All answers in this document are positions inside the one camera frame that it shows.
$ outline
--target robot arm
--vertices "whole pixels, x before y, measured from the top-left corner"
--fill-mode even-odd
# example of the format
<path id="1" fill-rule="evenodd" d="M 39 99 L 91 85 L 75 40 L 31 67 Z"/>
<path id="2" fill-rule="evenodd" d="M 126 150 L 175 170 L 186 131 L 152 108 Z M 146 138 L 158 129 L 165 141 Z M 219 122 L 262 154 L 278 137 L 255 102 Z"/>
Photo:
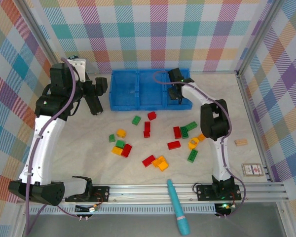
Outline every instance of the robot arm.
<path id="1" fill-rule="evenodd" d="M 198 86 L 194 82 L 190 82 L 189 84 L 191 84 L 193 87 L 198 88 Z M 209 101 L 203 95 L 198 93 L 193 87 L 184 85 L 182 87 L 182 96 L 184 98 L 190 100 L 194 105 L 196 105 L 197 107 L 200 107 L 200 108 L 202 108 L 202 106 L 204 106 L 206 104 L 207 105 L 212 104 L 211 101 Z M 202 127 L 202 125 L 207 126 L 206 124 L 204 124 L 204 122 L 206 122 L 206 121 L 203 121 L 201 119 L 201 127 Z M 221 142 L 222 142 L 222 137 L 217 138 L 216 141 L 213 140 L 212 142 L 210 142 L 212 154 L 214 156 L 213 176 L 215 177 L 215 179 L 217 179 L 219 181 L 220 180 L 227 180 L 230 178 L 230 174 L 227 172 L 226 168 L 224 167 L 223 161 L 222 161 Z M 227 152 L 227 138 L 225 138 L 225 140 L 224 140 L 223 148 L 224 148 L 224 158 L 226 161 L 227 168 L 229 169 L 228 152 Z"/>
<path id="2" fill-rule="evenodd" d="M 178 100 L 179 104 L 183 98 L 187 98 L 193 105 L 200 108 L 200 127 L 203 135 L 210 138 L 210 145 L 213 154 L 213 183 L 211 190 L 216 198 L 224 199 L 230 196 L 238 186 L 234 183 L 234 177 L 227 171 L 230 170 L 227 152 L 227 138 L 229 133 L 229 122 L 227 116 L 217 105 L 220 104 L 228 113 L 226 102 L 221 100 L 209 100 L 203 91 L 191 79 L 185 79 L 179 68 L 168 72 L 170 82 L 176 82 L 168 89 L 169 96 L 173 100 Z"/>
<path id="3" fill-rule="evenodd" d="M 27 178 L 31 175 L 30 200 L 49 205 L 58 205 L 63 198 L 81 194 L 89 197 L 92 190 L 92 181 L 89 178 L 74 176 L 72 179 L 62 182 L 51 180 L 51 165 L 53 163 L 55 147 L 62 129 L 65 126 L 68 116 L 71 116 L 73 103 L 85 98 L 90 112 L 93 115 L 100 114 L 103 109 L 98 96 L 106 92 L 108 88 L 106 78 L 96 78 L 96 85 L 93 85 L 88 75 L 85 73 L 85 60 L 68 60 L 74 66 L 75 72 L 75 93 L 70 105 L 53 120 L 44 132 L 39 136 L 46 122 L 57 114 L 69 101 L 73 90 L 73 78 L 70 70 L 65 64 L 55 64 L 50 69 L 51 84 L 48 85 L 43 94 L 36 102 L 36 119 L 34 137 L 31 144 L 29 156 L 22 170 L 19 180 L 11 181 L 9 191 L 18 197 L 25 199 L 25 187 Z M 34 148 L 34 143 L 39 138 L 39 143 L 35 150 L 32 163 L 32 171 L 29 173 L 30 154 Z"/>

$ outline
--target white table surface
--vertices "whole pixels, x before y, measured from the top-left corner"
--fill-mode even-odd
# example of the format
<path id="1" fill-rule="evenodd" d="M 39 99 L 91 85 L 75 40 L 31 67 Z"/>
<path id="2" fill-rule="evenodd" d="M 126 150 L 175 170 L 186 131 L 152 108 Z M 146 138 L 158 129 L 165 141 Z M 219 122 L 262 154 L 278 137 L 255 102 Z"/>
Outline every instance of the white table surface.
<path id="1" fill-rule="evenodd" d="M 194 163 L 187 161 L 190 153 L 189 139 L 180 139 L 181 147 L 169 151 L 168 142 L 175 141 L 174 126 L 184 126 L 192 121 L 199 125 L 200 111 L 193 106 L 186 111 L 156 111 L 157 119 L 151 121 L 150 138 L 144 139 L 144 121 L 148 121 L 148 111 L 112 112 L 109 103 L 110 75 L 97 75 L 108 79 L 109 88 L 100 97 L 104 112 L 91 115 L 84 100 L 77 113 L 69 117 L 57 144 L 52 178 L 68 179 L 73 175 L 92 178 L 94 184 L 165 184 L 171 178 L 174 183 L 212 182 L 212 153 L 209 139 L 200 143 Z M 228 138 L 228 155 L 231 171 L 244 182 L 266 182 L 261 177 L 244 177 L 241 164 L 261 163 L 258 149 L 252 134 L 243 100 L 232 74 L 192 74 L 191 77 L 208 95 L 225 99 L 231 117 L 233 131 Z M 135 115 L 142 120 L 135 126 Z M 115 143 L 109 143 L 109 135 L 118 129 L 127 131 L 123 139 L 133 146 L 128 158 L 111 152 Z M 200 128 L 189 132 L 189 137 L 200 135 Z M 246 138 L 246 146 L 236 147 L 234 140 Z M 154 155 L 164 156 L 169 167 L 161 172 L 153 165 L 144 167 L 142 161 Z"/>

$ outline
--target red lego brick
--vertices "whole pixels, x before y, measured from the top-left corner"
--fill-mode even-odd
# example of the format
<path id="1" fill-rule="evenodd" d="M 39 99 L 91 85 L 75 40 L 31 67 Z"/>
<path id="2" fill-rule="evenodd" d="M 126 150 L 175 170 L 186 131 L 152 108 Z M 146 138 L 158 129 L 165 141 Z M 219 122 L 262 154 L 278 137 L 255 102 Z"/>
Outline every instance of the red lego brick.
<path id="1" fill-rule="evenodd" d="M 131 149 L 132 149 L 132 146 L 129 145 L 129 144 L 126 144 L 126 145 L 124 146 L 124 149 L 123 149 L 121 155 L 122 155 L 123 157 L 127 158 L 128 155 L 129 155 L 129 153 L 130 153 L 130 150 L 131 150 Z"/>
<path id="2" fill-rule="evenodd" d="M 150 132 L 144 131 L 144 138 L 149 138 L 150 137 Z"/>
<path id="3" fill-rule="evenodd" d="M 145 122 L 145 132 L 150 132 L 150 122 Z"/>
<path id="4" fill-rule="evenodd" d="M 156 158 L 151 155 L 150 157 L 148 157 L 147 159 L 143 160 L 143 164 L 145 167 L 147 167 L 148 165 L 150 165 Z"/>
<path id="5" fill-rule="evenodd" d="M 169 142 L 168 143 L 168 149 L 169 150 L 172 150 L 172 149 L 175 149 L 175 148 L 179 148 L 181 147 L 181 144 L 179 141 L 175 141 L 175 142 Z"/>
<path id="6" fill-rule="evenodd" d="M 155 111 L 152 111 L 148 114 L 148 119 L 151 121 L 151 120 L 154 120 L 155 118 L 157 117 L 157 114 Z"/>
<path id="7" fill-rule="evenodd" d="M 175 139 L 182 138 L 180 127 L 173 127 Z"/>

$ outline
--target yellow lego brick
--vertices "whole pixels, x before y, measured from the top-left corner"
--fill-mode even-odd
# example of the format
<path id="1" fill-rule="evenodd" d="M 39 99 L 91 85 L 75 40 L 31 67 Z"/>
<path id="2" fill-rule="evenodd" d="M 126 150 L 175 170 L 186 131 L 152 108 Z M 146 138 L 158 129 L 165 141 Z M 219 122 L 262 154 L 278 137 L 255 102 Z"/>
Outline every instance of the yellow lego brick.
<path id="1" fill-rule="evenodd" d="M 189 148 L 190 150 L 193 150 L 193 149 L 195 149 L 195 148 L 197 147 L 198 143 L 199 143 L 198 138 L 197 138 L 197 137 L 193 137 L 193 138 L 188 142 L 188 148 Z"/>
<path id="2" fill-rule="evenodd" d="M 197 139 L 198 139 L 200 142 L 202 142 L 202 141 L 204 141 L 204 140 L 206 139 L 206 137 L 205 137 L 203 134 L 201 134 L 201 135 L 198 136 Z"/>
<path id="3" fill-rule="evenodd" d="M 121 155 L 122 154 L 123 149 L 118 148 L 118 147 L 113 147 L 112 149 L 112 153 L 116 154 L 116 155 Z"/>
<path id="4" fill-rule="evenodd" d="M 154 167 L 158 167 L 162 162 L 166 161 L 166 159 L 163 156 L 158 157 L 155 159 L 152 164 Z"/>
<path id="5" fill-rule="evenodd" d="M 126 131 L 123 130 L 123 129 L 120 129 L 119 131 L 117 131 L 116 134 L 117 134 L 118 137 L 121 137 L 121 138 L 126 137 Z"/>
<path id="6" fill-rule="evenodd" d="M 168 168 L 168 166 L 169 166 L 169 164 L 166 161 L 164 161 L 164 162 L 160 163 L 160 165 L 158 167 L 161 171 L 163 171 L 166 168 Z"/>

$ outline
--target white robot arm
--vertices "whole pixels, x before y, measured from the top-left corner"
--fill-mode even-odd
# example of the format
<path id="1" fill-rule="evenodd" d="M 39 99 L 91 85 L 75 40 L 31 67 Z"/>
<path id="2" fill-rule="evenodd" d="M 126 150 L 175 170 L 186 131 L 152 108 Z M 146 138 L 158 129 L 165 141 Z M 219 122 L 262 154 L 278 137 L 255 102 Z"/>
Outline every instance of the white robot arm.
<path id="1" fill-rule="evenodd" d="M 47 85 L 42 95 L 36 102 L 36 119 L 34 138 L 31 144 L 29 156 L 22 170 L 19 180 L 9 183 L 9 191 L 18 197 L 25 199 L 26 185 L 30 175 L 30 200 L 49 205 L 58 205 L 63 198 L 73 195 L 82 195 L 80 200 L 90 197 L 92 194 L 92 180 L 86 177 L 73 176 L 72 179 L 62 182 L 51 180 L 51 165 L 55 153 L 55 147 L 62 129 L 65 126 L 68 116 L 75 114 L 79 107 L 80 100 L 84 98 L 93 115 L 103 111 L 98 96 L 103 95 L 107 88 L 106 78 L 96 78 L 96 85 L 93 85 L 85 73 L 85 60 L 74 58 L 68 60 L 73 66 L 75 75 L 75 90 L 73 90 L 73 77 L 66 64 L 55 64 L 50 69 L 51 84 Z M 73 104 L 77 102 L 76 109 L 71 114 Z M 47 121 L 60 114 L 55 120 L 46 126 Z M 36 145 L 33 158 L 32 151 Z M 29 172 L 30 159 L 32 160 L 32 171 Z"/>
<path id="2" fill-rule="evenodd" d="M 211 104 L 212 102 L 205 98 L 203 95 L 198 93 L 194 88 L 198 88 L 196 83 L 190 82 L 190 86 L 182 86 L 182 96 L 188 100 L 190 100 L 194 106 L 201 106 L 205 104 Z M 217 180 L 227 180 L 230 178 L 230 174 L 227 172 L 223 160 L 222 160 L 222 137 L 218 138 L 217 141 L 210 142 L 212 154 L 214 156 L 214 164 L 213 164 L 213 176 Z M 226 167 L 229 169 L 229 161 L 228 161 L 228 152 L 227 152 L 227 138 L 224 139 L 224 158 L 226 162 Z"/>

